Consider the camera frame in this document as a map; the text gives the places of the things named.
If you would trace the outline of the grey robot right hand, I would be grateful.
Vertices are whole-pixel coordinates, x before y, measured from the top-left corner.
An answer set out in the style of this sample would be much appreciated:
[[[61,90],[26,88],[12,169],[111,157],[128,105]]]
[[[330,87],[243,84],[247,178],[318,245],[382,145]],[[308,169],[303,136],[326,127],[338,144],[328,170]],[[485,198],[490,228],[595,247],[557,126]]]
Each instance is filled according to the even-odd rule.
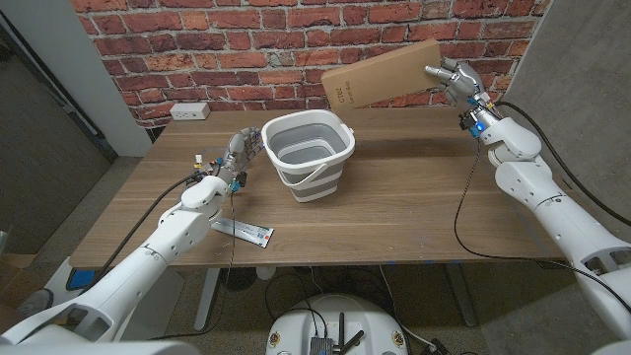
[[[426,66],[424,71],[440,80],[450,103],[463,111],[465,129],[480,133],[500,120],[481,77],[468,64],[444,57],[440,67]]]

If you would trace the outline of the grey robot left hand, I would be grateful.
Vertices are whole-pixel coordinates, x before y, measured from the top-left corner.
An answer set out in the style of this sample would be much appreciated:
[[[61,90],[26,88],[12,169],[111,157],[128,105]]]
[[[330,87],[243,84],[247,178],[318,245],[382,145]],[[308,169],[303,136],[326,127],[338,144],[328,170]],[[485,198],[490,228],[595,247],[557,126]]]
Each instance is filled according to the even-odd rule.
[[[222,162],[219,163],[217,177],[222,178],[232,191],[245,187],[248,165],[263,149],[261,130],[258,127],[247,127],[238,131],[231,137]]]

